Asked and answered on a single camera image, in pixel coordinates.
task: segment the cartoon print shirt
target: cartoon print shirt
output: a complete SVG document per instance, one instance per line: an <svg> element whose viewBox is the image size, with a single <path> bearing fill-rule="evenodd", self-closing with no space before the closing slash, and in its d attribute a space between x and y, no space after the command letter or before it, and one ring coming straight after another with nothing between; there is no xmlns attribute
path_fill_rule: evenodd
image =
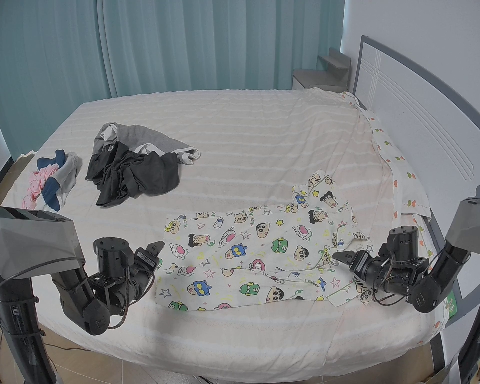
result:
<svg viewBox="0 0 480 384"><path fill-rule="evenodd" d="M332 254L370 239L319 170L287 205L167 217L156 303L211 311L279 300L329 300L352 283Z"/></svg>

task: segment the teal curtain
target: teal curtain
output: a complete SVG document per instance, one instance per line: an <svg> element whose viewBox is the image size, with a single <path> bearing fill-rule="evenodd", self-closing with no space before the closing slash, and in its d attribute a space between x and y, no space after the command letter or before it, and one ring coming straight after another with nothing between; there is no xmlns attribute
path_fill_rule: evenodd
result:
<svg viewBox="0 0 480 384"><path fill-rule="evenodd" d="M86 101L290 89L340 48L343 0L0 1L0 129L15 158Z"/></svg>

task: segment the mattress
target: mattress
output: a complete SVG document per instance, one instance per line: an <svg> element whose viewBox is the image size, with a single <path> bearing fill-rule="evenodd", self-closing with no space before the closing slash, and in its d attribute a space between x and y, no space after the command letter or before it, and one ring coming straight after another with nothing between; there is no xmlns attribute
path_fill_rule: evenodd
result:
<svg viewBox="0 0 480 384"><path fill-rule="evenodd" d="M85 175L93 139L109 121L161 131L202 155L192 166L180 165L180 184L171 192L98 207L99 191ZM374 249L393 223L392 172L372 144L368 120L344 96L318 88L184 91L85 103L42 146L3 205L21 207L28 172L56 149L77 152L83 161L60 213L75 223L89 275L97 272L92 244L99 237L124 238L135 250L163 238L166 214L289 203L291 186L319 168L349 200ZM413 219L403 216L405 223ZM353 372L427 342L446 321L443 311L421 314L406 303L384 308L358 299L338 307L286 300L182 312L155 304L152 289L122 327L90 336L65 317L50 276L33 278L33 287L41 324L75 343L164 370L239 382Z"/></svg>

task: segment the pile of clothes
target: pile of clothes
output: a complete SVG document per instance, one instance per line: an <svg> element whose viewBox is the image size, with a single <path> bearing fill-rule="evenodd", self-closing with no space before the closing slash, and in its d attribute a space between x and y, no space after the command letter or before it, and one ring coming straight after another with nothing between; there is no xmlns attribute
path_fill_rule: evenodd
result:
<svg viewBox="0 0 480 384"><path fill-rule="evenodd" d="M179 183L178 163L199 157L198 149L147 127L107 123L94 139L86 179L100 190L96 205L116 205L141 192L171 191Z"/></svg>
<svg viewBox="0 0 480 384"><path fill-rule="evenodd" d="M78 156L75 152L65 154L63 149L57 149L53 159L41 157L36 167L37 170L28 175L30 186L22 208L58 212L77 182Z"/></svg>

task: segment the gray garment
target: gray garment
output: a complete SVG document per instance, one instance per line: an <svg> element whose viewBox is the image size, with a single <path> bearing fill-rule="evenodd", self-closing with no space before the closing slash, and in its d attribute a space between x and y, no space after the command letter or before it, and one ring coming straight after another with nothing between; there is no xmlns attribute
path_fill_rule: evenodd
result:
<svg viewBox="0 0 480 384"><path fill-rule="evenodd" d="M124 143L131 151L148 154L152 151L160 156L168 152L177 154L179 163L193 164L192 160L200 157L200 151L167 135L151 130L142 125L123 125L106 123L98 132L93 142L93 154L97 155L104 147L110 149L116 141Z"/></svg>

